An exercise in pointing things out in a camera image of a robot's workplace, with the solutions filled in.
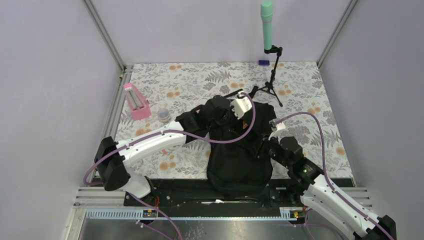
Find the black student backpack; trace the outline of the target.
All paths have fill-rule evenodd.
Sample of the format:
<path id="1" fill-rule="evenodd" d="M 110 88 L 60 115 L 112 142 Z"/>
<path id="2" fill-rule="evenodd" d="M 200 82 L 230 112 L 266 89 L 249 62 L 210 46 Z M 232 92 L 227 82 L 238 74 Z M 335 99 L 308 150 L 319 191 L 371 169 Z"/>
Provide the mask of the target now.
<path id="1" fill-rule="evenodd" d="M 232 143 L 211 143 L 206 176 L 219 192 L 230 196 L 256 194 L 271 179 L 273 166 L 270 157 L 258 156 L 263 138 L 272 132 L 269 122 L 276 118 L 274 107 L 255 102 L 255 111 L 248 111 L 241 119 L 209 128 L 212 140 L 236 139 L 252 127 L 248 134 Z"/>

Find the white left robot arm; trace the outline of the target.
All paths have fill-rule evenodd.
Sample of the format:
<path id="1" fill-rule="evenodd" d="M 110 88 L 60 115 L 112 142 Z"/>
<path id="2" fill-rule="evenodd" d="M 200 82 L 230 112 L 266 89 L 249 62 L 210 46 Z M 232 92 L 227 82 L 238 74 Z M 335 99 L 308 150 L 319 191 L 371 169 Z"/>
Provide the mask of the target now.
<path id="1" fill-rule="evenodd" d="M 213 140 L 206 137 L 212 126 L 232 124 L 241 119 L 251 109 L 249 102 L 245 97 L 230 101 L 216 96 L 159 129 L 127 140 L 115 141 L 111 136 L 102 139 L 93 164 L 100 177 L 99 184 L 107 192 L 131 193 L 144 206 L 152 204 L 154 190 L 146 177 L 135 173 L 132 165 L 161 150 L 193 140 L 212 143 Z"/>

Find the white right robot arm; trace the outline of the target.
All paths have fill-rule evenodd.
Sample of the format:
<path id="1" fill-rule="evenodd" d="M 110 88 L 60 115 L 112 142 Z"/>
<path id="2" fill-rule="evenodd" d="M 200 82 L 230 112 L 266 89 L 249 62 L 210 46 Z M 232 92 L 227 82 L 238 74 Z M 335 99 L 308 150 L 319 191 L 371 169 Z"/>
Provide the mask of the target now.
<path id="1" fill-rule="evenodd" d="M 378 216 L 338 187 L 324 170 L 306 158 L 294 137 L 264 138 L 259 157 L 269 157 L 288 170 L 292 183 L 287 201 L 310 207 L 333 224 L 349 240 L 395 240 L 395 221 Z"/>

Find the small clear round container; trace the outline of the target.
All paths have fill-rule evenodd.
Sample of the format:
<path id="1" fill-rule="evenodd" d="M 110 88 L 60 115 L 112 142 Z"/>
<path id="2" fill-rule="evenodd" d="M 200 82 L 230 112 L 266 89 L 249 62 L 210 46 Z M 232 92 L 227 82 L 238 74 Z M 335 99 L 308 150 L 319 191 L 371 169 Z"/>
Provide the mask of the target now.
<path id="1" fill-rule="evenodd" d="M 159 108 L 157 113 L 157 118 L 162 123 L 167 123 L 171 120 L 171 114 L 167 108 Z"/>

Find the black microphone tripod stand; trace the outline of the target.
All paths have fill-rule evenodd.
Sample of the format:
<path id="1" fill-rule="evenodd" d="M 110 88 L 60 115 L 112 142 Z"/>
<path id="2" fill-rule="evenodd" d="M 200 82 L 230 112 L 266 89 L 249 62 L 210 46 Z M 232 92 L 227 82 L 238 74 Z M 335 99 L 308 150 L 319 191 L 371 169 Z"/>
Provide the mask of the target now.
<path id="1" fill-rule="evenodd" d="M 274 96 L 277 100 L 277 103 L 280 107 L 283 107 L 283 103 L 280 101 L 275 88 L 274 88 L 274 81 L 276 79 L 276 71 L 277 71 L 277 67 L 279 64 L 279 60 L 280 57 L 283 53 L 283 48 L 282 47 L 277 47 L 275 45 L 271 45 L 270 49 L 265 49 L 264 50 L 265 54 L 276 54 L 276 59 L 275 59 L 275 63 L 274 63 L 274 67 L 271 70 L 271 75 L 270 75 L 270 80 L 265 82 L 263 87 L 258 87 L 257 85 L 255 85 L 252 89 L 252 91 L 250 92 L 250 96 L 253 98 L 255 96 L 255 94 L 259 91 L 267 93 L 271 96 Z"/>

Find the floral table mat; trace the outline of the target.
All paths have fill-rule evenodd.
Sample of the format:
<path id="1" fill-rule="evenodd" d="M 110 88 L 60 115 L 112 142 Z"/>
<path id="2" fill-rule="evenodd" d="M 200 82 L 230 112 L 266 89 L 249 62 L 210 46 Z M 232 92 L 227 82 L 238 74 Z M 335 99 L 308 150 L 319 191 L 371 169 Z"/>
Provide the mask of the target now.
<path id="1" fill-rule="evenodd" d="M 225 96 L 239 89 L 250 92 L 270 79 L 274 64 L 256 62 L 138 63 L 130 82 L 149 102 L 152 115 L 133 120 L 124 104 L 115 140 L 127 140 L 163 126 L 157 111 L 166 108 L 171 118 L 204 104 L 215 95 Z M 277 99 L 259 91 L 254 101 L 274 107 L 276 117 L 286 117 L 283 137 L 295 137 L 304 155 L 331 178 L 351 179 L 353 173 L 333 115 L 317 64 L 281 62 L 276 68 L 274 90 Z"/>

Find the small blue block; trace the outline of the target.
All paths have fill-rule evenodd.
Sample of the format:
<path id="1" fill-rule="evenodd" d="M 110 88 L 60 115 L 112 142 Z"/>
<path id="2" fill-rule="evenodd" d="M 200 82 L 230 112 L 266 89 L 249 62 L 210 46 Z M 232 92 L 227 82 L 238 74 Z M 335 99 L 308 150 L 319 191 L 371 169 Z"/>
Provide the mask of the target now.
<path id="1" fill-rule="evenodd" d="M 269 66 L 270 61 L 269 60 L 258 60 L 258 65 L 259 66 Z"/>

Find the mint green microphone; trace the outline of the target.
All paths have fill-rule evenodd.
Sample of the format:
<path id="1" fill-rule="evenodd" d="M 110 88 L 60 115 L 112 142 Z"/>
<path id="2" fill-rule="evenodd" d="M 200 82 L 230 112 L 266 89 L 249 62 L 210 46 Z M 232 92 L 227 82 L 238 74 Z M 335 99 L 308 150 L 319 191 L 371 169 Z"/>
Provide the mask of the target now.
<path id="1" fill-rule="evenodd" d="M 274 13 L 273 3 L 270 0 L 265 0 L 260 5 L 260 17 L 262 20 L 262 32 L 263 32 L 263 49 L 267 54 L 272 48 L 272 18 Z"/>

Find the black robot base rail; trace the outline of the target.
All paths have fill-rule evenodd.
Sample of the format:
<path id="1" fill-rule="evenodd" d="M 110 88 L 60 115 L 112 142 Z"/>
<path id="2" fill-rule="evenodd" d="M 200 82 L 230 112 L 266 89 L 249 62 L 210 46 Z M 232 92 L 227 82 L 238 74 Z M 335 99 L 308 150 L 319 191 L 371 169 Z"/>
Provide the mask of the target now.
<path id="1" fill-rule="evenodd" d="M 289 210 L 289 218 L 304 216 L 307 206 L 295 196 L 289 179 L 272 179 L 255 193 L 223 193 L 206 179 L 152 179 L 153 190 L 142 201 L 169 217 L 271 218 Z"/>

